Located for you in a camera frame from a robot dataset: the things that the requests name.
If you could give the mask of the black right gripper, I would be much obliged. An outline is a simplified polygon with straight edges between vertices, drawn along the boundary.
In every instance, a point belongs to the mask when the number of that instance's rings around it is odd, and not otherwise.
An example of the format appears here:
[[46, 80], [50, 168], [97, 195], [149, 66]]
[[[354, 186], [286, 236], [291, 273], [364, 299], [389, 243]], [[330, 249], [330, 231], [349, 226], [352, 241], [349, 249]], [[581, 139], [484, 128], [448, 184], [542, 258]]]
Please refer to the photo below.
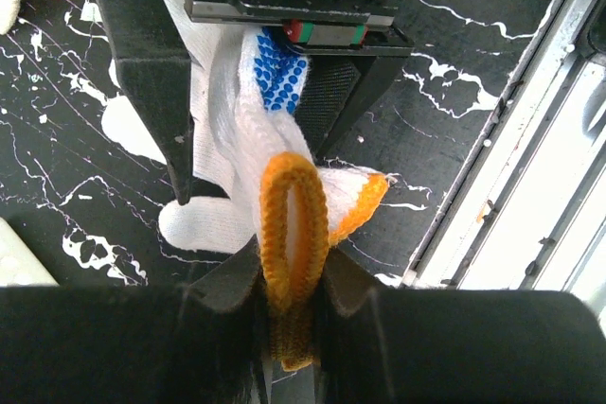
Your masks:
[[[163, 0], [97, 0], [116, 57], [182, 57], [186, 47]], [[313, 56], [294, 118], [320, 158], [393, 84], [413, 44], [389, 0], [183, 0], [193, 23], [255, 24]]]

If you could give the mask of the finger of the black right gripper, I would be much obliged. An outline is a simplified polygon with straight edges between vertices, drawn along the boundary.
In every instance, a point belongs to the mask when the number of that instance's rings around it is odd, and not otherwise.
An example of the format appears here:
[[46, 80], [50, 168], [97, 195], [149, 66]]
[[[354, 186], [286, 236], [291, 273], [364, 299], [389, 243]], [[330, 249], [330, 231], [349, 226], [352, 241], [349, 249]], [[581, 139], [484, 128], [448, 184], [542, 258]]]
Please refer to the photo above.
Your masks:
[[191, 198], [191, 58], [163, 0], [97, 0], [116, 77], [166, 160], [174, 195]]

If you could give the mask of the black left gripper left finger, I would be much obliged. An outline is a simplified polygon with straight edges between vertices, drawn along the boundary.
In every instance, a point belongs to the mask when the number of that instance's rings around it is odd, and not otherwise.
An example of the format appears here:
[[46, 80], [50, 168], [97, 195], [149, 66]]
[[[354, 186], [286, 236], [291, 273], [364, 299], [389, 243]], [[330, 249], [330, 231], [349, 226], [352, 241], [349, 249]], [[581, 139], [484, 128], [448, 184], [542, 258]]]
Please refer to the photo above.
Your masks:
[[5, 403], [266, 403], [258, 245], [203, 278], [1, 291]]

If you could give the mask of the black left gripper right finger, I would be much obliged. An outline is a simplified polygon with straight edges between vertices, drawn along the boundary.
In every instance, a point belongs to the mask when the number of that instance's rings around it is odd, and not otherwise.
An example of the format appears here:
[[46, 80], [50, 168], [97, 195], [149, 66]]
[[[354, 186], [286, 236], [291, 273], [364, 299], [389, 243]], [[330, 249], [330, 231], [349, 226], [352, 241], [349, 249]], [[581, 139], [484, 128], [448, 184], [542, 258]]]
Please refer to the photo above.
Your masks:
[[396, 289], [333, 250], [315, 297], [319, 403], [605, 399], [605, 337], [572, 294]]

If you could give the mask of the blue dotted white glove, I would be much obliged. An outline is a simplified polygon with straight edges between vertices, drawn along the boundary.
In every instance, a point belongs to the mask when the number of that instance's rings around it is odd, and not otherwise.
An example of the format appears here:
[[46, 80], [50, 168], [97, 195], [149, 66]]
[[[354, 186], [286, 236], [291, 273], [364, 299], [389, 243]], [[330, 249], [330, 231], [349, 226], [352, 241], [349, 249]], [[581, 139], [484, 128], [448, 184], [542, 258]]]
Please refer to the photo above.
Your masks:
[[270, 352], [287, 371], [314, 361], [312, 294], [330, 248], [365, 224], [389, 183], [369, 167], [315, 164], [294, 110], [311, 70], [258, 26], [195, 24], [164, 0], [191, 57], [193, 174], [222, 197], [168, 203], [171, 246], [233, 254], [255, 239], [270, 315]]

